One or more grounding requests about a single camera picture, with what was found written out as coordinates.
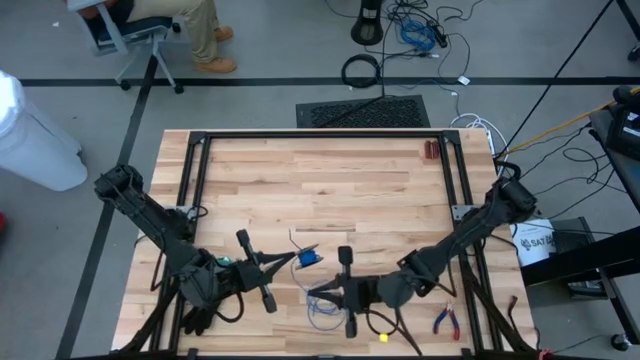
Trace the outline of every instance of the person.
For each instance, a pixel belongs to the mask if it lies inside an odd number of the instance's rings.
[[[148,17],[181,15],[191,38],[191,53],[197,71],[228,73],[236,69],[232,59],[218,54],[218,42],[232,38],[233,29],[220,25],[214,0],[106,0],[105,5],[116,25]],[[79,13],[91,31],[105,28],[96,7]]]

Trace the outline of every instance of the person's leg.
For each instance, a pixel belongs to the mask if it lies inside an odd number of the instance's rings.
[[[235,69],[231,59],[217,56],[215,29],[219,24],[213,0],[135,0],[128,21],[176,15],[185,19],[197,70],[229,72]]]

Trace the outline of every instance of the khaki pants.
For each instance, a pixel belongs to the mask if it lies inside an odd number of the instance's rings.
[[[211,62],[217,56],[214,30],[220,27],[213,0],[135,0],[128,21],[177,15],[183,16],[187,25],[193,60]]]

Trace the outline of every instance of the brown boot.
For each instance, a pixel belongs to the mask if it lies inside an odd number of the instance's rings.
[[[216,40],[222,42],[233,37],[233,29],[230,26],[220,26],[215,30]]]
[[[235,61],[223,57],[217,57],[210,63],[196,63],[196,71],[200,72],[228,73],[235,69]]]

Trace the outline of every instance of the office chair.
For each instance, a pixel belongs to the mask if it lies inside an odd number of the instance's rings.
[[[164,74],[166,75],[167,80],[169,80],[169,83],[173,87],[175,93],[182,94],[184,92],[184,88],[182,85],[175,82],[173,76],[171,76],[171,73],[169,72],[167,63],[164,61],[162,53],[160,52],[160,44],[166,42],[169,29],[172,29],[175,33],[179,33],[181,30],[180,25],[178,23],[174,23],[173,19],[170,17],[150,17],[126,23],[121,26],[116,26],[109,16],[109,12],[106,10],[106,7],[104,7],[102,3],[97,6],[100,11],[100,16],[102,16],[106,25],[105,28],[99,32],[92,32],[86,20],[76,12],[93,54],[96,56],[103,56],[117,52],[121,55],[127,55],[130,47],[132,47],[134,51],[134,55],[131,57],[131,60],[129,60],[122,71],[120,71],[120,73],[115,77],[116,83],[120,85],[120,88],[125,91],[131,88],[131,84],[122,78],[135,62],[140,52],[140,46],[151,43],[151,55],[158,60],[158,64],[160,64],[162,71],[164,71]]]

